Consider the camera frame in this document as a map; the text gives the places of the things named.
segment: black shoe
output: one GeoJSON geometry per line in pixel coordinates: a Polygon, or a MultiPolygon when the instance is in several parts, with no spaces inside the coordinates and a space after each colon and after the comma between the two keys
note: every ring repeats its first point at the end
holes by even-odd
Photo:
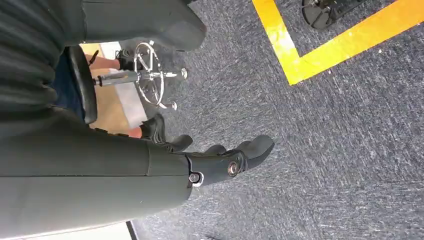
{"type": "Polygon", "coordinates": [[[172,142],[166,141],[165,120],[159,113],[153,118],[144,121],[140,128],[142,139],[149,139],[156,145],[167,148],[168,152],[171,153],[182,152],[193,143],[193,139],[189,135],[178,136],[172,142]]]}
{"type": "MultiPolygon", "coordinates": [[[[130,51],[126,49],[116,51],[115,59],[119,61],[119,70],[134,71],[134,56],[130,54],[130,51]]],[[[140,61],[137,62],[137,68],[138,70],[143,69],[143,65],[140,61]]]]}
{"type": "Polygon", "coordinates": [[[259,166],[273,148],[274,141],[267,135],[260,135],[226,152],[222,152],[223,146],[214,145],[205,153],[185,153],[190,164],[190,176],[194,179],[190,181],[193,186],[199,187],[232,179],[259,166]]]}

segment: screw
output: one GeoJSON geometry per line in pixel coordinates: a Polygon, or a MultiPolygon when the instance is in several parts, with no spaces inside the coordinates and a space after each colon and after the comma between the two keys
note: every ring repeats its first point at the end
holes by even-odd
{"type": "Polygon", "coordinates": [[[238,172],[239,172],[239,165],[234,161],[231,162],[228,165],[228,174],[230,175],[230,177],[236,176],[238,172]]]}
{"type": "Polygon", "coordinates": [[[197,183],[200,179],[200,176],[197,173],[191,173],[190,176],[188,177],[188,179],[192,183],[197,183]]]}

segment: gray carpet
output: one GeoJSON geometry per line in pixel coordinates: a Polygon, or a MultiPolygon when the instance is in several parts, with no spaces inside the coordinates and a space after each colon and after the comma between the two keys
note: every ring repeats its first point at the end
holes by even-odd
{"type": "MultiPolygon", "coordinates": [[[[276,1],[303,55],[392,0],[325,31],[305,24],[299,2],[276,1]]],[[[202,47],[159,50],[190,70],[168,85],[179,105],[162,111],[169,137],[190,134],[197,151],[259,134],[276,146],[257,169],[134,221],[139,239],[424,238],[424,24],[289,86],[250,0],[190,6],[208,27],[202,47]]]]}

